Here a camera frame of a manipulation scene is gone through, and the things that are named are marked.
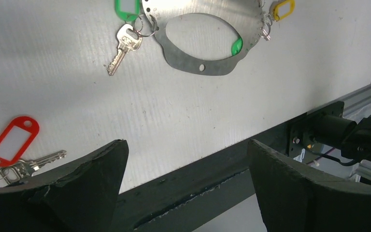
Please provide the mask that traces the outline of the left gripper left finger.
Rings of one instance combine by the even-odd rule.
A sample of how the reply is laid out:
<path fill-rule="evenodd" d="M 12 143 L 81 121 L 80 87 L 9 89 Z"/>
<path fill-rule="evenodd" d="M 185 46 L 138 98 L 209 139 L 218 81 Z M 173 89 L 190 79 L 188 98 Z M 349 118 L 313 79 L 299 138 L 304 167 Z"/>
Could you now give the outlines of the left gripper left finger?
<path fill-rule="evenodd" d="M 107 232 L 128 162 L 126 140 L 0 187 L 0 232 Z"/>

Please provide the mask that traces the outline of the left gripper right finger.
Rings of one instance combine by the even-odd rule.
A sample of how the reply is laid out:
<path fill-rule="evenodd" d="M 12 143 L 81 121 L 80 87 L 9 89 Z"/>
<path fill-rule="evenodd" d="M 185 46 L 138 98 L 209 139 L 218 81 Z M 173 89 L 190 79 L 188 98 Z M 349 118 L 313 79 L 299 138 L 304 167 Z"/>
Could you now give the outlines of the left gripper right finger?
<path fill-rule="evenodd" d="M 371 185 L 295 161 L 258 140 L 249 171 L 270 232 L 371 232 Z"/>

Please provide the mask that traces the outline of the red tag key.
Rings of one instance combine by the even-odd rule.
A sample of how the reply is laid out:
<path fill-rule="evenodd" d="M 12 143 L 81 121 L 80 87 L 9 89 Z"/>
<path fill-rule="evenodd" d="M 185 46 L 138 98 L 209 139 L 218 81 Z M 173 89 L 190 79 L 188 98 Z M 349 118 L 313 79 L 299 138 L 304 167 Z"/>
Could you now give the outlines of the red tag key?
<path fill-rule="evenodd" d="M 23 155 L 40 132 L 40 124 L 30 116 L 13 118 L 0 134 L 0 181 L 11 185 L 32 177 L 43 166 L 63 159 L 67 151 L 60 150 L 37 159 Z"/>

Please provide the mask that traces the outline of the green tag key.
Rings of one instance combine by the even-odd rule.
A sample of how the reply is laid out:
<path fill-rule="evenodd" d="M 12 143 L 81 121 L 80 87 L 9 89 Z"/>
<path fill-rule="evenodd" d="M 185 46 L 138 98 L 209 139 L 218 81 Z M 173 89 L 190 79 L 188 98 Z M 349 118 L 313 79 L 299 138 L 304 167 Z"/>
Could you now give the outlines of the green tag key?
<path fill-rule="evenodd" d="M 141 2 L 139 0 L 115 0 L 114 9 L 119 19 L 124 21 L 124 24 L 117 30 L 115 38 L 117 41 L 117 54 L 107 67 L 109 76 L 113 76 L 124 57 L 132 51 L 140 48 L 143 38 L 155 35 L 158 29 L 157 20 L 154 16 L 151 19 L 151 33 L 142 33 L 144 28 L 143 18 L 145 13 L 141 13 Z"/>

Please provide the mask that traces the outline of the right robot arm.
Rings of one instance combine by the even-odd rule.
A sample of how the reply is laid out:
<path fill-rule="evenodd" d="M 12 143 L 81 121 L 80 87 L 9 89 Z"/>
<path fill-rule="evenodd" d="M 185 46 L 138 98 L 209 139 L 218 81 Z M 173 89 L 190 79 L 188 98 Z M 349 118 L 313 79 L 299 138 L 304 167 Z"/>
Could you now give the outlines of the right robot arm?
<path fill-rule="evenodd" d="M 311 126 L 311 137 L 341 151 L 341 156 L 352 166 L 362 160 L 371 161 L 371 115 L 355 122 L 338 116 L 325 115 Z"/>

